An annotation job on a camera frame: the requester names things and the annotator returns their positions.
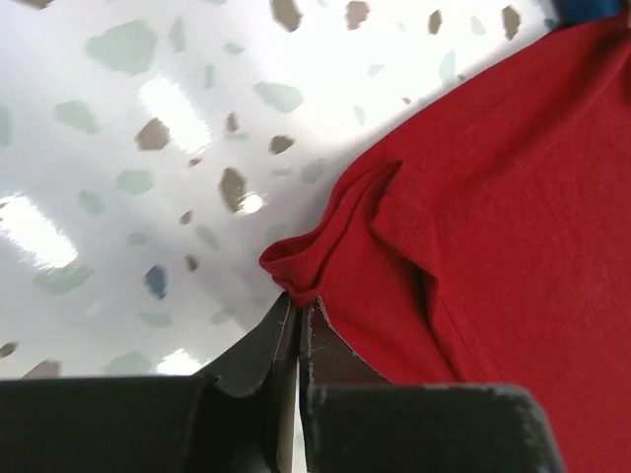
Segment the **dark red t-shirt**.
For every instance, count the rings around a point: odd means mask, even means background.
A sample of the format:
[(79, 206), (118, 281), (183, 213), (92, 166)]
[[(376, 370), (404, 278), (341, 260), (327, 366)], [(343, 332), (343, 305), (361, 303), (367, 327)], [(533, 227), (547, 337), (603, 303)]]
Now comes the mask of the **dark red t-shirt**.
[(397, 384), (505, 382), (572, 472), (630, 468), (630, 30), (547, 35), (359, 157), (261, 267)]

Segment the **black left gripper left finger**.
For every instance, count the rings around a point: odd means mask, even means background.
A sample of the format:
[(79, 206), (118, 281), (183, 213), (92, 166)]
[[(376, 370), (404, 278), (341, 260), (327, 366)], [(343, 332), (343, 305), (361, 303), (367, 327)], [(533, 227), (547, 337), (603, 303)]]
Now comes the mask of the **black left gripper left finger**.
[(296, 309), (260, 323), (191, 375), (6, 380), (5, 472), (288, 472)]

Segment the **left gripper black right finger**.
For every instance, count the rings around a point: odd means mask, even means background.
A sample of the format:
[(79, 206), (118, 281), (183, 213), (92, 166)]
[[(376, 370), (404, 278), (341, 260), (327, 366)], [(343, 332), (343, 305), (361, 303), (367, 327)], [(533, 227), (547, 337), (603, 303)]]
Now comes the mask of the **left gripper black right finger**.
[(507, 384), (398, 386), (304, 309), (300, 411), (311, 472), (563, 472), (543, 409)]

